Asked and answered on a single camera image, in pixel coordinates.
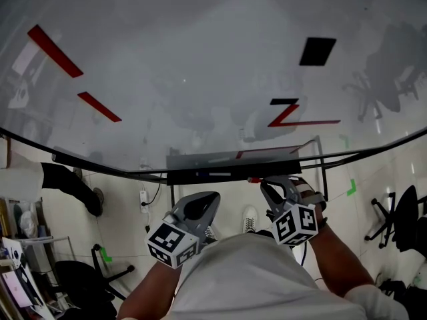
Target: red tape strip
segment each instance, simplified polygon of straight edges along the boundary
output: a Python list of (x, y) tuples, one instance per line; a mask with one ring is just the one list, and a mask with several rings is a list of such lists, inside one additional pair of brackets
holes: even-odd
[(76, 78), (83, 75), (83, 71), (58, 48), (40, 26), (36, 25), (30, 29), (28, 31), (28, 36), (70, 76)]
[(108, 117), (113, 122), (120, 122), (121, 119), (114, 114), (111, 110), (109, 110), (106, 106), (100, 103), (96, 98), (94, 98), (91, 94), (84, 92), (77, 94), (82, 100), (84, 100), (87, 104), (91, 105), (93, 108), (98, 110), (101, 114)]

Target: green corner marker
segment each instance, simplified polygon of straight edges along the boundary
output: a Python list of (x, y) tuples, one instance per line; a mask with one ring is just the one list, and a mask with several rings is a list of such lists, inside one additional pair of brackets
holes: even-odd
[(107, 251), (105, 251), (104, 247), (101, 248), (101, 254), (102, 254), (102, 258), (104, 259), (105, 262), (112, 262), (113, 261), (112, 257), (107, 256)]
[(351, 179), (350, 181), (352, 183), (352, 188), (347, 191), (347, 197), (356, 192), (356, 183), (354, 182), (354, 179)]
[(346, 148), (346, 149), (349, 149), (349, 148), (350, 148), (350, 144), (349, 144), (349, 141), (348, 141), (348, 136), (347, 136), (347, 135), (343, 135), (343, 134), (339, 134), (339, 135), (338, 135), (338, 137), (339, 137), (341, 140), (343, 140), (343, 141), (344, 141), (344, 146), (345, 146), (345, 148)]

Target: forearm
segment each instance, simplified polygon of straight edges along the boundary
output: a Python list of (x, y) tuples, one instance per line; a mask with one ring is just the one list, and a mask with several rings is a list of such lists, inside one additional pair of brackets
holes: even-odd
[(157, 262), (120, 307), (117, 319), (158, 320), (171, 307), (181, 268)]
[(357, 286), (374, 284), (357, 256), (329, 226), (325, 226), (318, 235), (313, 237), (310, 244), (316, 255), (324, 283), (334, 294), (343, 297)]

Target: black square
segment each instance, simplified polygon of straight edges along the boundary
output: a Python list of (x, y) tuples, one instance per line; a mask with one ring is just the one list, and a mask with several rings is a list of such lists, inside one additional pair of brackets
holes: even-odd
[(182, 263), (192, 258), (195, 255), (196, 242), (176, 257), (176, 265), (179, 267)]
[(296, 231), (294, 218), (290, 210), (276, 222), (276, 229), (278, 231), (279, 241), (283, 241)]
[(170, 253), (175, 250), (185, 233), (165, 223), (149, 238), (149, 241)]
[(301, 66), (324, 66), (329, 54), (334, 47), (336, 39), (333, 38), (307, 38), (304, 52), (302, 53)]
[(150, 244), (148, 244), (148, 249), (151, 253), (151, 256), (153, 256), (155, 259), (169, 265), (170, 267), (172, 266), (172, 260), (168, 254), (161, 252), (159, 249), (152, 247)]
[(314, 210), (298, 207), (300, 211), (301, 229), (316, 231), (316, 214)]
[(297, 235), (294, 236), (294, 238), (291, 238), (289, 241), (286, 241), (283, 244), (297, 246), (307, 241), (308, 239), (312, 238), (313, 236), (314, 235), (306, 235), (304, 233), (298, 233)]

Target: shirt sleeve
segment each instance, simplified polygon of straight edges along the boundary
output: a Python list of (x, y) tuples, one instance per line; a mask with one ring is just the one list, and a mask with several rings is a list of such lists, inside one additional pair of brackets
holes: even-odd
[(361, 285), (347, 292), (346, 300), (362, 306), (369, 320), (409, 320), (405, 307), (373, 285)]

